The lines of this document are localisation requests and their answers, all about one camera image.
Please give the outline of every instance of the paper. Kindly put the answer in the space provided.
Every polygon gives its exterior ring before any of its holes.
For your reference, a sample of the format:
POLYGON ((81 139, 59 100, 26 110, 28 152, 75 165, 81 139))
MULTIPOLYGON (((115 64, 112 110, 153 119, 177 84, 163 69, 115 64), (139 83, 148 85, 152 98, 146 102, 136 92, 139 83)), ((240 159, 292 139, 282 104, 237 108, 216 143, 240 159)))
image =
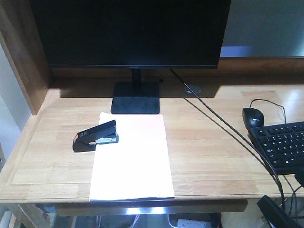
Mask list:
POLYGON ((96 146, 90 201, 173 198, 163 116, 101 113, 99 124, 113 119, 119 142, 96 146))

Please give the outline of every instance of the keyboard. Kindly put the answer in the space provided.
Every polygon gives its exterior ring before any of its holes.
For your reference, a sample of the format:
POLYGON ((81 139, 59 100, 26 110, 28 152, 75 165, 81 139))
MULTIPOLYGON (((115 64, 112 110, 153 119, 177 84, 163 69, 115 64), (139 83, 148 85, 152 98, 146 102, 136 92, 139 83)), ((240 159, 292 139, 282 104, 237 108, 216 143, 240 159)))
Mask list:
POLYGON ((304 167, 304 122, 251 128, 249 138, 277 175, 304 167))

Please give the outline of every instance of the black stapler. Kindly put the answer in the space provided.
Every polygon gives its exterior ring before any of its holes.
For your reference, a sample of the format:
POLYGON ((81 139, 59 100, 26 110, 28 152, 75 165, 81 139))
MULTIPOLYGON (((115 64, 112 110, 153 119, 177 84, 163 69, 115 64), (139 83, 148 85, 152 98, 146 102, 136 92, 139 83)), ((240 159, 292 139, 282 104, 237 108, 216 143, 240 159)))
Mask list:
POLYGON ((73 140, 74 152, 95 151, 97 144, 117 143, 116 120, 78 132, 73 140))

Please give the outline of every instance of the wall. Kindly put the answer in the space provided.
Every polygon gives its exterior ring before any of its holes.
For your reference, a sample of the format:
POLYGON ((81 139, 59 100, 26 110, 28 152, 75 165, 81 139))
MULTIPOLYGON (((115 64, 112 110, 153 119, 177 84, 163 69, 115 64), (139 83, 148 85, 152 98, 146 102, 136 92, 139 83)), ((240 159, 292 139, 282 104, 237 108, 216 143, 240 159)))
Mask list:
POLYGON ((304 57, 303 0, 232 0, 222 57, 304 57))
POLYGON ((0 142, 7 159, 31 112, 0 46, 0 142))

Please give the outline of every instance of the monitor base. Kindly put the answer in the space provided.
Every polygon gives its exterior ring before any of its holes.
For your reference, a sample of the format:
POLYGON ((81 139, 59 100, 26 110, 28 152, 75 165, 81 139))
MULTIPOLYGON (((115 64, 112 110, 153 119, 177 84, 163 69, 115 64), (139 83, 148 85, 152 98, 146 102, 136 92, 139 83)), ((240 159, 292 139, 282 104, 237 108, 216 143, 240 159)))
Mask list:
POLYGON ((156 82, 117 82, 111 106, 112 114, 159 114, 159 86, 156 82))

